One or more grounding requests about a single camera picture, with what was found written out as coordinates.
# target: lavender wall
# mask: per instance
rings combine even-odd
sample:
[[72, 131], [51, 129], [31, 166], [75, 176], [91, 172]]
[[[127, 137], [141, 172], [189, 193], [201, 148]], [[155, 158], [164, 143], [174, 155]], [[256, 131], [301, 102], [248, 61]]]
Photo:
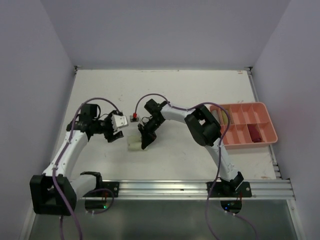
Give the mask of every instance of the lavender wall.
[[41, 0], [75, 65], [253, 66], [290, 0]]
[[73, 66], [38, 0], [0, 2], [0, 238], [18, 239], [29, 181], [48, 164]]
[[292, 0], [253, 68], [278, 133], [280, 170], [292, 180], [308, 239], [320, 239], [319, 9], [318, 0]]

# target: purple cable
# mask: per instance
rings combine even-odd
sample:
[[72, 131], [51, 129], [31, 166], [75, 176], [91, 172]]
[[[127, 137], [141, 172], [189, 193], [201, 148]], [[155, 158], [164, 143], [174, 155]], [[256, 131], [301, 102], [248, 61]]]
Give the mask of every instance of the purple cable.
[[163, 95], [161, 95], [161, 94], [159, 94], [159, 93], [148, 93], [148, 94], [142, 96], [142, 97], [138, 100], [138, 102], [137, 102], [136, 105], [135, 105], [134, 113], [137, 113], [138, 105], [139, 105], [139, 103], [141, 102], [141, 100], [144, 99], [145, 97], [148, 97], [148, 96], [159, 96], [159, 97], [162, 97], [162, 98], [168, 103], [168, 105], [171, 107], [169, 100], [168, 100], [165, 96], [163, 96]]
[[[226, 128], [225, 128], [225, 131], [224, 131], [223, 134], [221, 135], [221, 138], [220, 138], [220, 141], [219, 141], [219, 145], [218, 145], [218, 149], [219, 149], [219, 150], [218, 150], [218, 156], [219, 156], [218, 158], [219, 158], [219, 159], [218, 159], [218, 166], [217, 166], [216, 176], [215, 176], [215, 178], [214, 178], [214, 180], [213, 180], [212, 186], [211, 186], [211, 188], [210, 188], [210, 190], [209, 190], [209, 193], [208, 193], [208, 196], [207, 196], [206, 202], [205, 202], [205, 222], [206, 222], [206, 224], [207, 224], [207, 226], [208, 226], [211, 234], [212, 234], [217, 240], [220, 240], [220, 238], [216, 235], [216, 233], [214, 232], [214, 230], [212, 229], [212, 227], [211, 227], [211, 225], [210, 225], [209, 215], [208, 215], [208, 214], [209, 214], [209, 198], [210, 198], [210, 196], [211, 196], [211, 194], [212, 194], [212, 191], [213, 191], [213, 189], [214, 189], [214, 187], [215, 187], [215, 185], [216, 185], [216, 183], [217, 183], [218, 177], [219, 177], [220, 168], [221, 168], [221, 147], [220, 147], [220, 146], [221, 146], [221, 143], [222, 143], [225, 135], [227, 134], [227, 131], [229, 130], [229, 127], [230, 127], [230, 122], [231, 122], [230, 115], [229, 115], [229, 113], [226, 111], [226, 109], [225, 109], [224, 107], [222, 107], [221, 105], [216, 104], [216, 103], [214, 103], [214, 102], [202, 102], [202, 103], [200, 103], [200, 104], [198, 104], [198, 105], [196, 105], [196, 106], [190, 107], [190, 108], [182, 108], [182, 107], [178, 107], [178, 106], [173, 106], [173, 105], [170, 104], [169, 100], [168, 100], [165, 96], [163, 96], [163, 95], [161, 95], [161, 94], [159, 94], [159, 93], [149, 93], [149, 94], [146, 94], [146, 95], [142, 96], [142, 97], [139, 99], [139, 101], [137, 102], [137, 104], [136, 104], [136, 106], [135, 106], [134, 112], [137, 113], [138, 105], [139, 105], [139, 103], [141, 102], [142, 99], [144, 99], [145, 97], [148, 97], [148, 96], [153, 96], [153, 95], [162, 97], [163, 99], [165, 99], [165, 101], [167, 102], [167, 104], [168, 104], [170, 107], [172, 107], [173, 109], [181, 110], [181, 111], [190, 111], [190, 110], [193, 110], [193, 109], [195, 109], [195, 108], [197, 108], [197, 107], [199, 107], [199, 106], [201, 106], [201, 105], [206, 105], [206, 104], [207, 104], [207, 105], [214, 105], [214, 106], [220, 108], [222, 111], [224, 111], [224, 113], [226, 114], [226, 116], [227, 116], [227, 118], [228, 118], [227, 126], [226, 126]], [[253, 228], [254, 233], [255, 233], [255, 239], [258, 240], [258, 239], [259, 239], [259, 236], [258, 236], [258, 232], [257, 232], [255, 226], [254, 226], [249, 220], [247, 220], [246, 218], [244, 218], [243, 216], [239, 216], [239, 215], [235, 215], [235, 216], [236, 216], [237, 218], [242, 219], [243, 221], [247, 222], [247, 223]]]
[[[89, 213], [94, 214], [94, 215], [105, 213], [106, 211], [108, 211], [111, 208], [112, 204], [114, 203], [115, 195], [111, 190], [109, 190], [107, 188], [100, 188], [100, 189], [92, 190], [92, 191], [89, 191], [89, 193], [93, 194], [93, 193], [98, 193], [98, 192], [102, 192], [102, 191], [105, 191], [105, 192], [108, 192], [111, 194], [112, 199], [111, 199], [109, 206], [106, 209], [98, 211], [98, 212], [88, 211]], [[63, 223], [64, 223], [64, 216], [62, 215], [62, 216], [60, 216], [60, 221], [59, 221], [59, 235], [62, 240], [65, 239]]]
[[98, 192], [108, 192], [108, 193], [111, 194], [112, 199], [111, 199], [111, 202], [110, 202], [109, 206], [106, 209], [103, 209], [103, 210], [97, 211], [97, 212], [88, 211], [88, 213], [91, 213], [91, 214], [94, 214], [94, 215], [102, 214], [102, 213], [105, 213], [106, 211], [108, 211], [109, 208], [111, 208], [111, 206], [112, 206], [112, 204], [114, 203], [114, 200], [115, 200], [114, 193], [111, 190], [107, 189], [107, 188], [99, 188], [99, 189], [96, 189], [96, 190], [92, 190], [89, 193], [93, 194], [93, 193], [98, 193]]
[[[74, 128], [75, 128], [75, 123], [76, 123], [76, 119], [77, 119], [77, 116], [78, 116], [78, 113], [80, 112], [81, 108], [83, 105], [85, 105], [86, 103], [92, 101], [92, 100], [103, 100], [103, 101], [106, 101], [108, 103], [110, 103], [117, 111], [119, 111], [119, 109], [117, 108], [117, 106], [111, 102], [110, 100], [108, 99], [105, 99], [103, 97], [93, 97], [93, 98], [90, 98], [89, 100], [83, 102], [80, 107], [77, 109], [74, 117], [73, 117], [73, 120], [72, 120], [72, 125], [71, 125], [71, 130], [70, 130], [70, 136], [68, 138], [68, 142], [64, 145], [62, 151], [60, 152], [59, 156], [57, 157], [55, 163], [54, 163], [54, 167], [52, 169], [52, 180], [53, 180], [53, 185], [55, 187], [55, 189], [58, 191], [58, 193], [60, 194], [62, 200], [64, 201], [65, 205], [66, 205], [66, 208], [68, 209], [68, 211], [70, 212], [73, 220], [74, 220], [74, 223], [75, 223], [75, 226], [78, 230], [78, 233], [79, 233], [79, 240], [82, 240], [83, 239], [83, 234], [82, 234], [82, 231], [81, 231], [81, 227], [80, 227], [80, 223], [77, 219], [77, 216], [75, 214], [75, 212], [72, 210], [72, 207], [70, 205], [70, 203], [68, 202], [66, 196], [64, 195], [64, 193], [62, 192], [61, 188], [59, 187], [58, 183], [57, 183], [57, 177], [56, 177], [56, 167], [58, 166], [62, 156], [64, 155], [65, 151], [67, 150], [69, 144], [70, 144], [70, 141], [73, 137], [73, 132], [74, 132]], [[63, 232], [62, 232], [62, 221], [63, 221], [63, 217], [61, 216], [60, 217], [60, 237], [62, 240], [64, 240], [64, 235], [63, 235]]]

